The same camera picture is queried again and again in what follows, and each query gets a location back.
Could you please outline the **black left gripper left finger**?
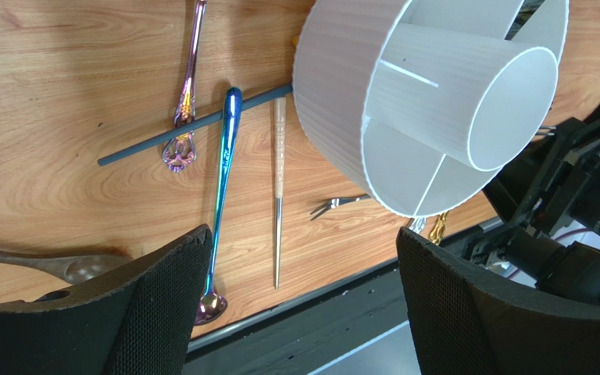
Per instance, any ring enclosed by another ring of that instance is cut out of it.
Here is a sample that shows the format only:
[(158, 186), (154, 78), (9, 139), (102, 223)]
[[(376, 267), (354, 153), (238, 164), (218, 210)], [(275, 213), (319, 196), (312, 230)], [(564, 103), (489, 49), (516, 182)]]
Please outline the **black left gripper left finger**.
[(201, 225), (99, 277), (0, 304), (0, 374), (179, 374), (212, 247)]

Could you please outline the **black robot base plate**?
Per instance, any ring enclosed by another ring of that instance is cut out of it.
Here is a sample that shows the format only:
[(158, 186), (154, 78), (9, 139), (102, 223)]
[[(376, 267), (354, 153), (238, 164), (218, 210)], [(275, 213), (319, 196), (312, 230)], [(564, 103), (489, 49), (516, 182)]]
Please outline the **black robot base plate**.
[(306, 374), (407, 320), (396, 266), (193, 340), (183, 374)]

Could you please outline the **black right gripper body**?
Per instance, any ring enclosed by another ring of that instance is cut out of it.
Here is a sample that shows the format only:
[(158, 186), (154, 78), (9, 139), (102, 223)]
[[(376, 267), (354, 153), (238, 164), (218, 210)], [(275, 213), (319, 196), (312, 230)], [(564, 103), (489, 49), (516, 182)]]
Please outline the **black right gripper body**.
[(571, 223), (600, 236), (600, 105), (530, 143), (484, 194), (502, 225), (470, 242), (466, 260), (482, 265), (496, 255), (540, 291), (600, 305), (600, 250), (555, 237)]

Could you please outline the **silver table knife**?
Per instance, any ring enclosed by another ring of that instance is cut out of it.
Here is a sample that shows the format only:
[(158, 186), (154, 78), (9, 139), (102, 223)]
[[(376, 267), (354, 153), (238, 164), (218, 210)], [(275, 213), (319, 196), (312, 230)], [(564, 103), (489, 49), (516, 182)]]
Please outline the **silver table knife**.
[(416, 234), (421, 234), (426, 225), (427, 225), (427, 219), (425, 217), (412, 218), (409, 221), (408, 228)]

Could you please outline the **gold spoon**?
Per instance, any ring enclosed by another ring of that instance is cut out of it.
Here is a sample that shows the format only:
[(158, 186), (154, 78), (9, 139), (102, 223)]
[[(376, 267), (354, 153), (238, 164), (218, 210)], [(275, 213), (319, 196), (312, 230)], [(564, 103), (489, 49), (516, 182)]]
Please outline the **gold spoon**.
[(435, 245), (439, 245), (445, 236), (445, 228), (449, 211), (443, 212), (437, 216), (432, 230), (429, 233), (428, 239)]

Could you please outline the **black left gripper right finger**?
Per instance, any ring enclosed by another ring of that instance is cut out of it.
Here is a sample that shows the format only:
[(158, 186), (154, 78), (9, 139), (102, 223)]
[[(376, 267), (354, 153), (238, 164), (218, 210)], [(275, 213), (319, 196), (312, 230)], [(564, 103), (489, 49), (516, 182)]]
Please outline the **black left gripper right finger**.
[(600, 306), (534, 290), (401, 228), (399, 272), (424, 374), (600, 374)]

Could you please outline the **iridescent blue purple spoon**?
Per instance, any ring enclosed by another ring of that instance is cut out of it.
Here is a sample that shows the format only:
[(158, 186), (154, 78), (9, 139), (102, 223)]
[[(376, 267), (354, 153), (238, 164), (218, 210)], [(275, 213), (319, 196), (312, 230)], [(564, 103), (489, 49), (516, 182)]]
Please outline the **iridescent blue purple spoon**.
[(222, 111), (219, 171), (217, 174), (214, 221), (212, 226), (212, 251), (210, 254), (208, 273), (205, 278), (205, 290), (199, 301), (195, 325), (211, 323), (218, 318), (228, 306), (226, 298), (220, 295), (216, 290), (216, 259), (223, 211), (227, 196), (227, 185), (234, 159), (234, 150), (237, 143), (243, 102), (243, 94), (239, 88), (230, 87), (227, 90)]

